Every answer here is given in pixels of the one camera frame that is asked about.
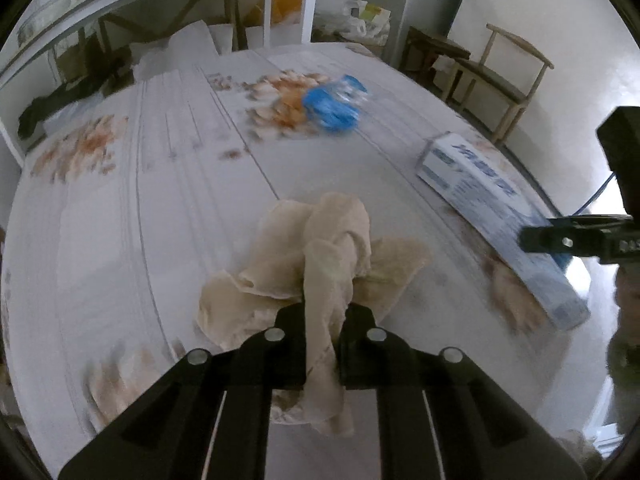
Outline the right hand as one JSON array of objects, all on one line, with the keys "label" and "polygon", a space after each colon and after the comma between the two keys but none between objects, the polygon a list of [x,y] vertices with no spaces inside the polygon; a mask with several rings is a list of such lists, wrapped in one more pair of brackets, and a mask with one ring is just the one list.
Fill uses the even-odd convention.
[{"label": "right hand", "polygon": [[632,346],[639,344],[640,271],[638,263],[621,264],[615,279],[615,303],[618,307],[618,334]]}]

